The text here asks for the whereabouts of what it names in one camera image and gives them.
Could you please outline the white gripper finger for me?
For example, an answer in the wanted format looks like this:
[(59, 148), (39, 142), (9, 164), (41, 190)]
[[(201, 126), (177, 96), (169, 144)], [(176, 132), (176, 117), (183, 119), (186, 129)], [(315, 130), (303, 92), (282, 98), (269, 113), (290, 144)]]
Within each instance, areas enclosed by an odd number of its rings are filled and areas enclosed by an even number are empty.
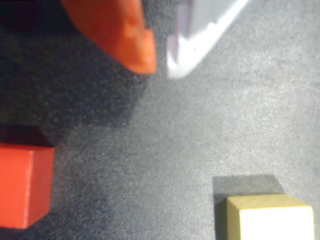
[(208, 55), (248, 0), (184, 0), (177, 6), (175, 33), (167, 38), (170, 79), (191, 73)]

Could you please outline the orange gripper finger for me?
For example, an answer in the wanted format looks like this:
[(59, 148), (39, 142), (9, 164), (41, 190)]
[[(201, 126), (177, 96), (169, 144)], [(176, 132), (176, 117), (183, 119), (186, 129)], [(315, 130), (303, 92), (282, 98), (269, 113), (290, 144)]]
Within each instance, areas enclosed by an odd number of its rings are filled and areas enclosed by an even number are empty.
[(136, 74), (156, 71), (156, 46), (140, 0), (63, 0), (76, 28)]

